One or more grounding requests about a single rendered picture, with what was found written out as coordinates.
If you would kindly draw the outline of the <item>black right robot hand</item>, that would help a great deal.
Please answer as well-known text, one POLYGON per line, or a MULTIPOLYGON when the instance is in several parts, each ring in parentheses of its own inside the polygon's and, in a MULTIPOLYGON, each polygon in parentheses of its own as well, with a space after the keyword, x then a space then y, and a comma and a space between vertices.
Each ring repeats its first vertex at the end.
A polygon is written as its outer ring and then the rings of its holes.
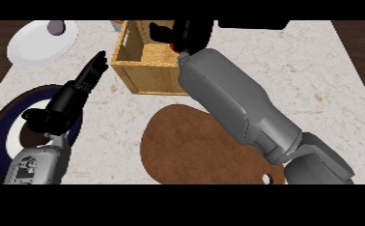
POLYGON ((173 43, 179 52, 196 53, 208 45, 213 33, 213 20, 176 20, 173 28, 149 23, 149 37, 154 41, 173 43))

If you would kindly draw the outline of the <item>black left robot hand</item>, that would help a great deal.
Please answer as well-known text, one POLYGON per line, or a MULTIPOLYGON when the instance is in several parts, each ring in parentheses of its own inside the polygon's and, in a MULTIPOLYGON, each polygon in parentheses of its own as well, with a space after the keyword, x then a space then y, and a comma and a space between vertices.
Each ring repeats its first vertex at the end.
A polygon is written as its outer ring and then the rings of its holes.
POLYGON ((69 131, 106 69, 105 51, 102 50, 92 58, 77 78, 61 86, 46 108, 29 108, 21 114, 31 131, 56 136, 69 131))

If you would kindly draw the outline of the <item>wicker basket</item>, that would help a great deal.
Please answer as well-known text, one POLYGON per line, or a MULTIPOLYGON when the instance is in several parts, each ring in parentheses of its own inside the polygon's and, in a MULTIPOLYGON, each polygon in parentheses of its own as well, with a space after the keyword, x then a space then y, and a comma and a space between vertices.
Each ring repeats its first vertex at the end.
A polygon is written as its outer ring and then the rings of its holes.
POLYGON ((179 84, 179 54, 167 43, 149 38, 149 23, 123 22, 109 65, 133 94, 186 96, 179 84))

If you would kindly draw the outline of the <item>brown wooden cutting board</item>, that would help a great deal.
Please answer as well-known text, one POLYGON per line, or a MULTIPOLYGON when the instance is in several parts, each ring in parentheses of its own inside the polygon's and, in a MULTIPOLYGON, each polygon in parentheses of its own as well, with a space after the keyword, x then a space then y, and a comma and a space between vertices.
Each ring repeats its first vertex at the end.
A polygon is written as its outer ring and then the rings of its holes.
POLYGON ((142 165, 161 184, 284 184, 284 166, 239 145, 214 117, 173 104, 152 116, 142 135, 142 165))

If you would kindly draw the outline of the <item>blue rimmed white plate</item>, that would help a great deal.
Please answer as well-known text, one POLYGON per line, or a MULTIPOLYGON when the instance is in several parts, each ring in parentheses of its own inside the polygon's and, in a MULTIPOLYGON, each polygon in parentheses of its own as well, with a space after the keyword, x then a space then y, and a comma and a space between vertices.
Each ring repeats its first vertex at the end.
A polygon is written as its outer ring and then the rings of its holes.
MULTIPOLYGON (((25 149, 21 145, 21 129, 27 121, 21 117, 29 108, 44 109, 61 85, 40 86, 22 93, 0 110, 0 184, 4 179, 12 161, 18 153, 25 149)), ((83 124, 83 111, 66 134, 68 146, 71 148, 83 124)))

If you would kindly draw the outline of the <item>black appliance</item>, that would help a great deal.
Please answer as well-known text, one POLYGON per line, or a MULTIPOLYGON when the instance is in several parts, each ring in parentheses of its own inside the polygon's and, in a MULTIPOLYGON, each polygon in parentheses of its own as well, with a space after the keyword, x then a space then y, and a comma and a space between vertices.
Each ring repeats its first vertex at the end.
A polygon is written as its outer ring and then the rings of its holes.
POLYGON ((222 28, 236 28, 236 29, 266 29, 266 30, 282 30, 290 21, 288 20, 220 20, 219 26, 222 28))

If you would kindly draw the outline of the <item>brown round food item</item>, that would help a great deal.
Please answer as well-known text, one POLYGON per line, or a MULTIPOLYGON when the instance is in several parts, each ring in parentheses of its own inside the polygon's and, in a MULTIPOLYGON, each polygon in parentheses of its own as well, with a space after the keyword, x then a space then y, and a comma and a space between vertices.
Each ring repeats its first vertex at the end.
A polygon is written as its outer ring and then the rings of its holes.
POLYGON ((28 129, 28 126, 22 126, 21 129, 21 145, 25 148, 43 146, 50 142, 50 138, 43 133, 37 133, 28 129))

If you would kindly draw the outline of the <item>grey bowl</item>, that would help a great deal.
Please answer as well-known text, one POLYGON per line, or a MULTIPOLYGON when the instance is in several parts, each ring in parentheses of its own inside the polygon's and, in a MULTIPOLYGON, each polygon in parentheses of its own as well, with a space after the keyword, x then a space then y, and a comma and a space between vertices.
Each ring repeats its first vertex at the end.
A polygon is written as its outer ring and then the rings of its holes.
POLYGON ((124 20, 109 20, 114 30, 120 32, 124 20))

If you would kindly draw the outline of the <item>purple grey vegetable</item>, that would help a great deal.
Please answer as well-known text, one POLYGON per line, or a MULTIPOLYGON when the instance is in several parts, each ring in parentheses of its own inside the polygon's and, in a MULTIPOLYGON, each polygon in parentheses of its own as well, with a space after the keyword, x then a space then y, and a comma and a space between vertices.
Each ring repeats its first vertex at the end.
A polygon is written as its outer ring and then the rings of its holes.
POLYGON ((62 20, 52 20, 47 24, 47 31, 53 36, 61 36, 65 32, 65 23, 62 20))

